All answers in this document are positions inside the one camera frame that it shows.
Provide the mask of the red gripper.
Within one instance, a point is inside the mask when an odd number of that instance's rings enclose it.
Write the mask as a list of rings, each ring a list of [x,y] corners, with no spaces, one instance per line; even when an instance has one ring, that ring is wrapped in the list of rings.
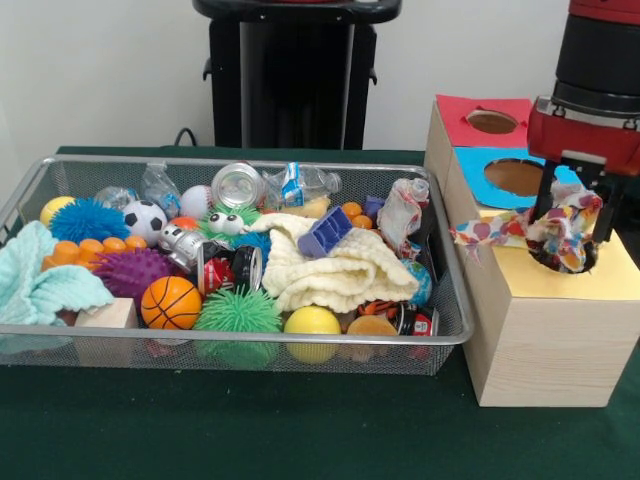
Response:
[[[539,97],[529,115],[527,140],[529,152],[547,160],[529,217],[530,224],[541,219],[552,207],[554,162],[574,160],[597,165],[609,174],[639,174],[637,118],[587,114],[557,104],[549,97]],[[600,184],[595,192],[603,204],[594,226],[593,242],[601,244],[611,237],[619,205],[619,185]]]

